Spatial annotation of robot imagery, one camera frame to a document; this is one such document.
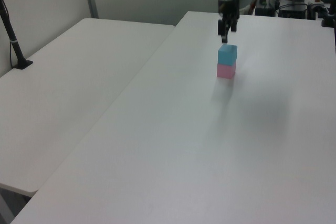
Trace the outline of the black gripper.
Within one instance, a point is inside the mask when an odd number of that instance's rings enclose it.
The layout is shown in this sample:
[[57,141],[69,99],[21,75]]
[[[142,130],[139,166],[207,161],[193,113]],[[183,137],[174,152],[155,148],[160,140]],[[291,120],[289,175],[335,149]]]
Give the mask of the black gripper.
[[230,23],[231,32],[237,31],[239,19],[239,0],[218,0],[218,13],[222,20],[218,20],[218,35],[222,42],[228,42],[228,28],[226,23]]

